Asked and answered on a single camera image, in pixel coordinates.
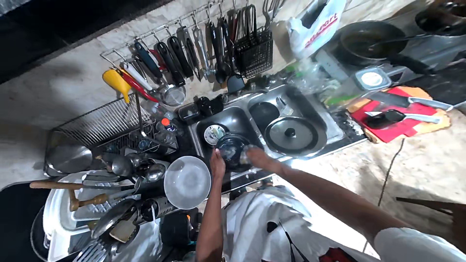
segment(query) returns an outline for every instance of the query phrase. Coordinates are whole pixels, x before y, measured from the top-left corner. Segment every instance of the double sink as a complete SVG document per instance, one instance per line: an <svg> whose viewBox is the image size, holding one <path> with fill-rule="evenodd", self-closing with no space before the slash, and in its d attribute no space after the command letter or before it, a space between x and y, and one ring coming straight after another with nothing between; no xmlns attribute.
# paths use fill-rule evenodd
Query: double sink
<svg viewBox="0 0 466 262"><path fill-rule="evenodd" d="M270 148L264 139L264 126L260 123L263 119L275 119L280 117L278 110L255 111L259 103L268 102L280 109L287 105L287 116L303 117L312 122L316 127L325 130L327 141L324 144L331 144L343 138L343 131L325 110L322 104L312 94L303 94L296 87L283 84L267 90L259 90L258 93L247 94L228 102L222 112L207 117L189 126L190 135L194 141L197 154L209 159L212 154L212 147L204 140L204 130L212 124L220 124L228 128L230 132L241 133L249 141L257 146L263 147L270 157L279 161L291 159ZM241 176L253 173L259 169L252 168L242 173L231 173L230 180L235 180Z"/></svg>

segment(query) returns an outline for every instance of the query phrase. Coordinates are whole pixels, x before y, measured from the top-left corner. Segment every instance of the black lid knob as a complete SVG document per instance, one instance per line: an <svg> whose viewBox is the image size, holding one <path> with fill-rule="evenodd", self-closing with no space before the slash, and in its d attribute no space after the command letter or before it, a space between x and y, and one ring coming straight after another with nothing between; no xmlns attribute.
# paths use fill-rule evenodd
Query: black lid knob
<svg viewBox="0 0 466 262"><path fill-rule="evenodd" d="M294 128L288 128L285 130L285 136L292 138L296 135L296 131Z"/></svg>

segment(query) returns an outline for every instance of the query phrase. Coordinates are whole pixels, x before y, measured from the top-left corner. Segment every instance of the person's hand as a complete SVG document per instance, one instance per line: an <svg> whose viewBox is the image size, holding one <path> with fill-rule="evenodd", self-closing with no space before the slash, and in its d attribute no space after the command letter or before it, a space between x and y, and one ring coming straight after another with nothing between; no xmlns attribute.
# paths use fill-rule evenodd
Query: person's hand
<svg viewBox="0 0 466 262"><path fill-rule="evenodd" d="M250 148L246 152L246 155L253 164L253 166L274 173L280 172L281 163L268 156L262 149L258 147Z"/></svg>
<svg viewBox="0 0 466 262"><path fill-rule="evenodd" d="M210 169L212 170L213 180L222 180L225 175L225 161L220 155L220 150L214 148L210 157Z"/></svg>

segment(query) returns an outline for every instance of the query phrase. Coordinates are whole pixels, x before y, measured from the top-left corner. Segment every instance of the white plastic bag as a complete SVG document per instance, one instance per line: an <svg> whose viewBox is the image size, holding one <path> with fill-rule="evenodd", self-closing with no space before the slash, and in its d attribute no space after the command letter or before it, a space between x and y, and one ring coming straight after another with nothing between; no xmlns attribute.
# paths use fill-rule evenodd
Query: white plastic bag
<svg viewBox="0 0 466 262"><path fill-rule="evenodd" d="M328 0L309 29L302 25L300 19L292 17L287 21L290 46L296 59L312 55L332 38L345 5L346 0Z"/></svg>

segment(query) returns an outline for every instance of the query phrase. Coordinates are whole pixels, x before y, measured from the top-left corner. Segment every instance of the electric cord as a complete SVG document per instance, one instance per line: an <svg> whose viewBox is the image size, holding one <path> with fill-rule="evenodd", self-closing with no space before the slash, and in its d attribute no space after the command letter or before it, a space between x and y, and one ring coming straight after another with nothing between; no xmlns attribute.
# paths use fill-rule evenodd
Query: electric cord
<svg viewBox="0 0 466 262"><path fill-rule="evenodd" d="M397 158L397 156L400 154L401 150L403 149L404 140L405 140L405 138L401 140L400 148L399 148L398 151L395 153L395 155L394 155L393 158L391 159L390 165L388 166L387 173L385 174L384 185L382 186L382 191L380 192L379 201L378 201L378 203L377 203L377 206L378 206L378 207L380 207L380 204L382 203L382 197L384 196L385 187L387 186L388 176L390 176L391 167L393 166L393 163L395 162L395 158ZM366 251L366 247L367 247L367 244L368 244L368 243L369 243L369 242L366 241L366 243L364 244L363 253Z"/></svg>

